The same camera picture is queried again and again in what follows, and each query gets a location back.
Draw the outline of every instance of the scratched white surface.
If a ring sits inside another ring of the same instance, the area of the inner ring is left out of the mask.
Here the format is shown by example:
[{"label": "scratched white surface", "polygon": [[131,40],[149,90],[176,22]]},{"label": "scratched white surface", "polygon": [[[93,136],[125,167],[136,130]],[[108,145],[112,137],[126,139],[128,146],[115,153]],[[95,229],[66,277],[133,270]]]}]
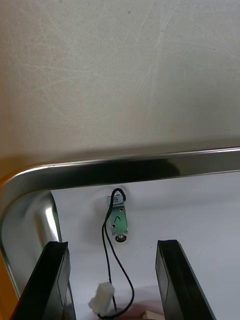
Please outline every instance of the scratched white surface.
[{"label": "scratched white surface", "polygon": [[238,0],[0,0],[5,169],[238,144],[239,15]]}]

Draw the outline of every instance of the white surface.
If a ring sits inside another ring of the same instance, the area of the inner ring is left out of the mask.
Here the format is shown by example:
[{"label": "white surface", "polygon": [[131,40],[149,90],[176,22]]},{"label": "white surface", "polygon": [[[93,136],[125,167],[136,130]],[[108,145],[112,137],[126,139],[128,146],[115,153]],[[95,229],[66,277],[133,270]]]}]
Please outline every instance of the white surface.
[{"label": "white surface", "polygon": [[239,144],[239,16],[239,0],[0,0],[0,174]]},{"label": "white surface", "polygon": [[[70,283],[77,319],[94,319],[88,307],[98,283],[108,280],[101,227],[114,185],[53,192],[63,241],[68,241]],[[132,280],[135,303],[161,310],[155,272],[158,240],[177,239],[217,320],[239,318],[240,173],[118,185],[126,192],[129,234],[112,238]],[[131,290],[111,257],[118,305]]]}]

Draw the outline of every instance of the white plastic plug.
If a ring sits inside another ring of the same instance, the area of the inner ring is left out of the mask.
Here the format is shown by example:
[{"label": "white plastic plug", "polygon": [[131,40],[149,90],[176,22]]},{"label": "white plastic plug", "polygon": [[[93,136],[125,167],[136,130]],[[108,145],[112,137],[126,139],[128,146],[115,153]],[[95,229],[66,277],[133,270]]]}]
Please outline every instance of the white plastic plug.
[{"label": "white plastic plug", "polygon": [[95,297],[88,304],[96,315],[103,317],[108,313],[114,291],[114,287],[109,282],[98,285]]}]

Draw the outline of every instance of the curved metal tube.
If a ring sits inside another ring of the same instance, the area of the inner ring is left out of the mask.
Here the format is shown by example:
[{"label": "curved metal tube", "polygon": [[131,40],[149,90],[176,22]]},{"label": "curved metal tube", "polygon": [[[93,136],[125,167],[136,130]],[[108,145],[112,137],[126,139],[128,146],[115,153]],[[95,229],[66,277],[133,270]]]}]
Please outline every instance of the curved metal tube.
[{"label": "curved metal tube", "polygon": [[[61,240],[49,190],[239,170],[240,148],[236,147],[39,164],[8,175],[0,181],[0,250],[17,295],[21,295],[43,246]],[[27,242],[26,234],[34,239],[34,245]]]}]

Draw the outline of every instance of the black plastic panel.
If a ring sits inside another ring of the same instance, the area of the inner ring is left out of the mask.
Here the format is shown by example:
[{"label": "black plastic panel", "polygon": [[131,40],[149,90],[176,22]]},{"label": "black plastic panel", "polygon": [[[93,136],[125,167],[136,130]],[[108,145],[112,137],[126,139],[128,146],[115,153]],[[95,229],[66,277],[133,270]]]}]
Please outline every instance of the black plastic panel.
[{"label": "black plastic panel", "polygon": [[177,240],[158,241],[156,274],[166,320],[216,320]]}]

